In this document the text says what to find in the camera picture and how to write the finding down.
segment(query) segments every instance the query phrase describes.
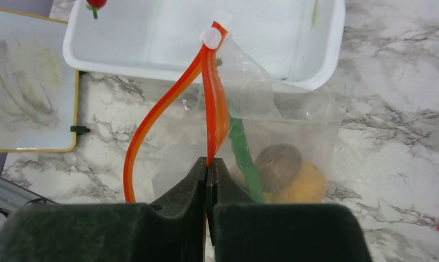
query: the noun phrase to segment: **toy vegetable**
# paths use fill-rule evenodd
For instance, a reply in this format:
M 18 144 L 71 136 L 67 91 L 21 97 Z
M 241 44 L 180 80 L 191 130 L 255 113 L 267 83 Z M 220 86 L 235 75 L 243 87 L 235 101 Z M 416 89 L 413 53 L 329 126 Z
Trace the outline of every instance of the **toy vegetable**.
M 102 8 L 107 0 L 86 0 L 88 2 L 88 9 L 92 11 L 94 19 L 97 19 L 97 10 Z

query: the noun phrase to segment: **red strawberry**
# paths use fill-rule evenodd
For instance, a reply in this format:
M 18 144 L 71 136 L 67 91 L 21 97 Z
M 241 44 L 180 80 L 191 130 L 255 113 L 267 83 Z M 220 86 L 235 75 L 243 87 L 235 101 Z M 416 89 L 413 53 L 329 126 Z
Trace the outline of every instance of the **red strawberry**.
M 88 2 L 88 9 L 92 10 L 94 19 L 97 19 L 97 10 L 102 8 L 107 3 L 107 0 L 86 0 L 86 1 Z

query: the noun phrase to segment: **smudged board surface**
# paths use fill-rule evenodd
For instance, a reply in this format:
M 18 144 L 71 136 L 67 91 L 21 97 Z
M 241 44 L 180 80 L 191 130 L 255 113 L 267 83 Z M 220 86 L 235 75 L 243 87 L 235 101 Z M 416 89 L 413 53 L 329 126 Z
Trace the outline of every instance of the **smudged board surface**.
M 74 147 L 78 74 L 63 59 L 66 29 L 0 10 L 0 152 Z

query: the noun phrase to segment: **marble countertop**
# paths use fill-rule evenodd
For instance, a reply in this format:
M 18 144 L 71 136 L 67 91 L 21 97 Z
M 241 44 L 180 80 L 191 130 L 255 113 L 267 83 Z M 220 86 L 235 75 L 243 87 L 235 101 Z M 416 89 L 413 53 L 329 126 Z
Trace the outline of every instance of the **marble countertop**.
M 66 20 L 73 4 L 55 0 L 51 17 Z M 439 0 L 346 8 L 339 65 L 321 88 L 346 105 L 327 201 L 358 217 L 374 261 L 439 261 Z M 2 177 L 59 203 L 124 201 L 127 146 L 169 86 L 84 74 L 79 124 L 92 131 L 69 153 L 10 153 Z M 150 175 L 135 187 L 138 200 L 154 199 Z

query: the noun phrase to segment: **yellow frame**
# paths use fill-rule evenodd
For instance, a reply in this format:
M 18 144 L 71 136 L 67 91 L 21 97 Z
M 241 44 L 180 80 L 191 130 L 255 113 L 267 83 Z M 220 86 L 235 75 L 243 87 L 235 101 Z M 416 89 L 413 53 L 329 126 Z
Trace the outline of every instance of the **yellow frame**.
M 54 18 L 49 18 L 49 17 L 44 17 L 44 16 L 40 16 L 40 15 L 33 15 L 33 14 L 28 14 L 28 13 L 23 13 L 23 12 L 19 12 L 19 11 L 15 11 L 15 10 L 10 10 L 10 9 L 6 9 L 6 8 L 0 8 L 0 11 L 6 12 L 6 13 L 12 13 L 12 14 L 16 14 L 16 15 L 23 15 L 23 16 L 29 16 L 32 18 L 36 18 L 36 19 L 43 19 L 43 20 L 49 20 L 52 22 L 58 22 L 58 23 L 65 23 L 67 24 L 67 21 L 63 21 L 63 20 L 59 20 L 59 19 L 54 19 Z M 76 71 L 76 76 L 75 76 L 75 106 L 74 106 L 74 116 L 73 116 L 73 125 L 76 126 L 77 122 L 78 122 L 78 87 L 80 85 L 80 76 L 79 76 L 79 71 Z M 0 149 L 0 153 L 21 153 L 21 152 L 68 152 L 70 150 L 72 150 L 73 148 L 75 148 L 76 146 L 76 133 L 73 133 L 73 142 L 72 142 L 72 146 L 66 149 Z

